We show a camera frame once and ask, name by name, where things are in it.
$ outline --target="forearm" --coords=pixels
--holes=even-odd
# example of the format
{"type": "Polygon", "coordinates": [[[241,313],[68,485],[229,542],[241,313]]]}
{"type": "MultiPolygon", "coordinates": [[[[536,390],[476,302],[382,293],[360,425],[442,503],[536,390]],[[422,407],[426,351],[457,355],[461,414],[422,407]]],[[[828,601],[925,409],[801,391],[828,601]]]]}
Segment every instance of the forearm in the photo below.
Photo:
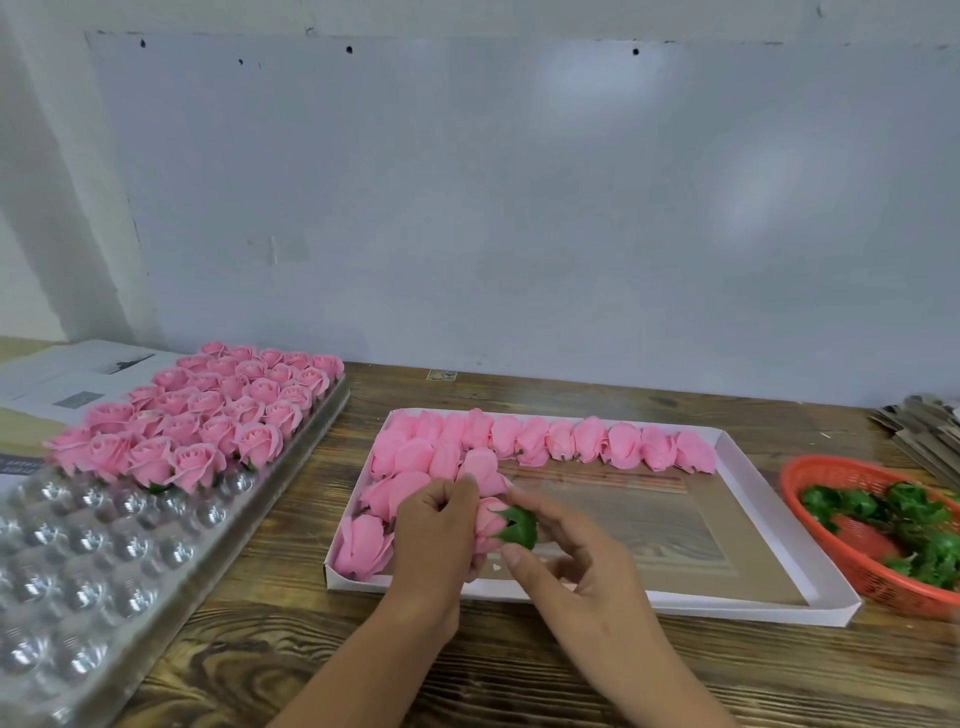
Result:
{"type": "Polygon", "coordinates": [[[398,726],[442,647],[432,618],[387,594],[271,728],[398,726]]]}

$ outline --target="wood grain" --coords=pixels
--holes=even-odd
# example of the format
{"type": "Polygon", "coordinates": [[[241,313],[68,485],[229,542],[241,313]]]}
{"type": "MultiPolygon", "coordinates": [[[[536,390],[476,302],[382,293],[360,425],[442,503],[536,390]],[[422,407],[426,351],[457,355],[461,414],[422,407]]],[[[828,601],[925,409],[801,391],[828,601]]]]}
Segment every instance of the wood grain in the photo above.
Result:
{"type": "MultiPolygon", "coordinates": [[[[870,460],[931,483],[865,410],[348,365],[352,398],[288,491],[133,696],[117,725],[262,726],[373,610],[329,593],[323,562],[390,410],[442,407],[726,429],[768,480],[805,453],[870,460]]],[[[409,726],[622,726],[529,605],[465,602],[409,726]]],[[[868,604],[845,630],[663,618],[670,642],[744,726],[960,725],[960,630],[868,604]]]]}

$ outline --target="finger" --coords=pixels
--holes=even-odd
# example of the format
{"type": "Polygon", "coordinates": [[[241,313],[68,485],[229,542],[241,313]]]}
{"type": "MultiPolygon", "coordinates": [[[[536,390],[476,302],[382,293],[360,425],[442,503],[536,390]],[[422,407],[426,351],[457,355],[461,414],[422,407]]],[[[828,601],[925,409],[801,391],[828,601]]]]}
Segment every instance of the finger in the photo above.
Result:
{"type": "Polygon", "coordinates": [[[564,612],[576,603],[578,597],[557,581],[557,577],[540,559],[523,546],[504,544],[500,548],[500,555],[516,583],[537,607],[543,621],[551,630],[556,630],[564,618],[564,612]]]}

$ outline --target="metal tray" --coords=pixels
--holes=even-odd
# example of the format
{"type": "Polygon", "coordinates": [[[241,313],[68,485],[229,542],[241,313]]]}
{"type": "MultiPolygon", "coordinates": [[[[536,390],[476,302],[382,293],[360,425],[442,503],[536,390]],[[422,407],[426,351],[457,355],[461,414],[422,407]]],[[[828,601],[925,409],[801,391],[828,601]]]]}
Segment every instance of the metal tray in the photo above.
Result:
{"type": "Polygon", "coordinates": [[[338,381],[269,467],[191,496],[45,468],[0,502],[0,726],[109,725],[349,394],[338,381]]]}

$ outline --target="orange plastic basket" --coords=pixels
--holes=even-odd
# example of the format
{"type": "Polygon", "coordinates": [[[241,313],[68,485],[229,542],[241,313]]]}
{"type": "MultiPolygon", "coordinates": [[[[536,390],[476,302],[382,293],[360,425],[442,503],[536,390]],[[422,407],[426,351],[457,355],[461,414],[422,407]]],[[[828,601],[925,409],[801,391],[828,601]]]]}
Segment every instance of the orange plastic basket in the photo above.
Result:
{"type": "MultiPolygon", "coordinates": [[[[805,455],[791,460],[780,473],[787,506],[860,595],[875,599],[901,614],[955,619],[960,616],[960,594],[928,586],[875,561],[897,555],[897,546],[876,529],[848,518],[837,518],[834,535],[806,512],[800,497],[813,485],[830,488],[863,488],[882,496],[887,486],[910,478],[869,463],[846,457],[805,455]]],[[[927,494],[947,505],[952,526],[960,532],[960,504],[932,491],[927,494]]]]}

